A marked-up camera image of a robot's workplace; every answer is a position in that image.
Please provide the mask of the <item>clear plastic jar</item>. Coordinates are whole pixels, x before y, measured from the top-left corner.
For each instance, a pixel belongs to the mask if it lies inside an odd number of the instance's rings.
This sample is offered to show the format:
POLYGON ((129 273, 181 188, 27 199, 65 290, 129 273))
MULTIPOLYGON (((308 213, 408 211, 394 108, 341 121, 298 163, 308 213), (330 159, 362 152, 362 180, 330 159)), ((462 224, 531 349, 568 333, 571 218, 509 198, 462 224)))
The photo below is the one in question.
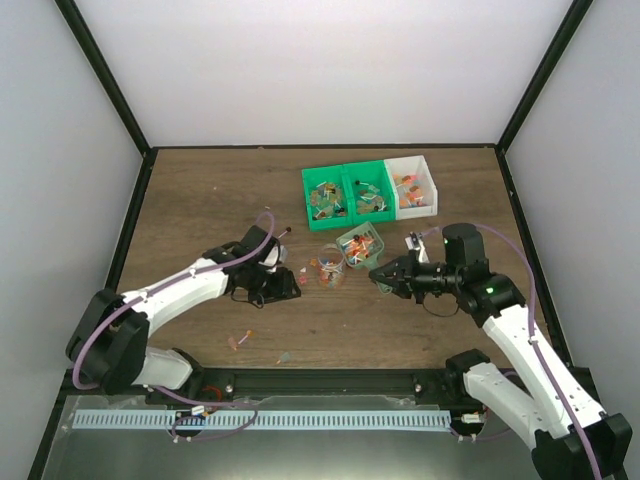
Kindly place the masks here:
POLYGON ((323 245, 317 256, 318 279, 321 286, 336 289, 345 279, 345 260, 335 244, 323 245))

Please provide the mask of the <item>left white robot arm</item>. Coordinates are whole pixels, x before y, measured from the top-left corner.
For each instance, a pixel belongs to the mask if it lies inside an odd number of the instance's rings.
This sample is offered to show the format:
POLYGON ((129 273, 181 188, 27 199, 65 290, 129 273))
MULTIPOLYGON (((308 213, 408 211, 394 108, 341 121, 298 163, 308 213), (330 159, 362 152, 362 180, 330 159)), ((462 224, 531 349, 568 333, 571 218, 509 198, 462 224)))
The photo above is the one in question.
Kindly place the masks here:
POLYGON ((161 387, 181 403, 196 402, 205 382, 197 362, 177 348, 151 347, 149 339, 192 308, 239 291, 258 309, 300 297, 294 273, 283 265, 286 255, 280 237, 253 225, 241 240, 205 251, 154 284, 124 293, 98 291, 66 347, 74 386, 106 394, 134 385, 161 387))

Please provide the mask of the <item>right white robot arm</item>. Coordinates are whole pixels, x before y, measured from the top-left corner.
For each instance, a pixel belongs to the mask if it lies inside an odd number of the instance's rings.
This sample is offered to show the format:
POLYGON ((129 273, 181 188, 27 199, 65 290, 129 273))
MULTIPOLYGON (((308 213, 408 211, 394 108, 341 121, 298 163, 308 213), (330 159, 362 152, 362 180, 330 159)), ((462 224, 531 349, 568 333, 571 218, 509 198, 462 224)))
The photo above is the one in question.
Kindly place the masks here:
POLYGON ((529 448, 542 479, 604 479, 624 467, 633 430, 609 414, 554 351, 535 321, 536 292, 523 295, 491 270, 485 226, 456 223, 441 230, 445 259, 429 260, 424 234, 406 237, 407 253, 370 271, 372 281, 403 299, 452 295, 460 310, 500 348, 520 381, 513 383, 477 349, 447 362, 447 396, 481 402, 529 448))

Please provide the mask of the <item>white candy bin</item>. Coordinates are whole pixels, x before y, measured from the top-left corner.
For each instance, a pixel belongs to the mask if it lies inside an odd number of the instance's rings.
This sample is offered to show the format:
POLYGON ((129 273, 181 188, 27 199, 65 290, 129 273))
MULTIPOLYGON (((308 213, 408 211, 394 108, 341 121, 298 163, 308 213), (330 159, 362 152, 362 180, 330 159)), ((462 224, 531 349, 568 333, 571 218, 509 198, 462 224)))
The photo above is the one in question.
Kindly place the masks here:
POLYGON ((415 155, 383 160, 395 201, 395 219, 435 217, 438 190, 426 158, 415 155))

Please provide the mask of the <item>green slotted scoop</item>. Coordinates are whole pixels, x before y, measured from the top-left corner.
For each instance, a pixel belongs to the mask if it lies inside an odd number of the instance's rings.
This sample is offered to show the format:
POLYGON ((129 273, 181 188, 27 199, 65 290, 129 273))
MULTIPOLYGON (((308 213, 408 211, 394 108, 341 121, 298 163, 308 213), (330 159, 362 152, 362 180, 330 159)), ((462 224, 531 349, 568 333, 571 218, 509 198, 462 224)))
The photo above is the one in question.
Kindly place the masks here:
POLYGON ((371 272, 380 267, 379 259, 385 244, 371 222, 364 222, 342 234, 335 243, 350 268, 371 272))

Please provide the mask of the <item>green double candy bin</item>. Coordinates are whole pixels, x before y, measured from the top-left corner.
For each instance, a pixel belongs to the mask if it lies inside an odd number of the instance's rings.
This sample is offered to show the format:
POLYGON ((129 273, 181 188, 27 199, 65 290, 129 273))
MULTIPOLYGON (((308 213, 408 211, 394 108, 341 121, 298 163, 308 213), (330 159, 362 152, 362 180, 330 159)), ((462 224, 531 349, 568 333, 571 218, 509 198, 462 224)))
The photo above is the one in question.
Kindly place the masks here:
POLYGON ((383 160, 301 171, 309 229, 319 232, 396 220, 396 200, 383 160))

